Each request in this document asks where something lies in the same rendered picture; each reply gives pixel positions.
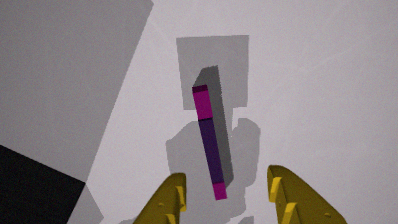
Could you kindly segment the magenta rectangular block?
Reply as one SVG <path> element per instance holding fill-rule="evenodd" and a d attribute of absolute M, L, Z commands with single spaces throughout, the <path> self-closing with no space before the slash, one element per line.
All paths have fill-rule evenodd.
<path fill-rule="evenodd" d="M 207 84 L 192 87 L 198 120 L 213 117 Z"/>
<path fill-rule="evenodd" d="M 216 200 L 227 199 L 224 181 L 212 183 Z"/>

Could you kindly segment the dark purple rod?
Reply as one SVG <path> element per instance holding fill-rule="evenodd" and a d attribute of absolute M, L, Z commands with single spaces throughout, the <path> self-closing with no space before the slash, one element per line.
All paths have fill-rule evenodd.
<path fill-rule="evenodd" d="M 213 118 L 198 120 L 212 183 L 224 181 Z"/>

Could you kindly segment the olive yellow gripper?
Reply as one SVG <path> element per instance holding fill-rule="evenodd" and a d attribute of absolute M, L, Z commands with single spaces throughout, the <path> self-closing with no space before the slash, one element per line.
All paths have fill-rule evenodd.
<path fill-rule="evenodd" d="M 276 204 L 278 224 L 347 224 L 344 217 L 288 168 L 269 165 L 269 202 Z M 186 174 L 165 179 L 133 224 L 179 224 L 186 211 Z"/>

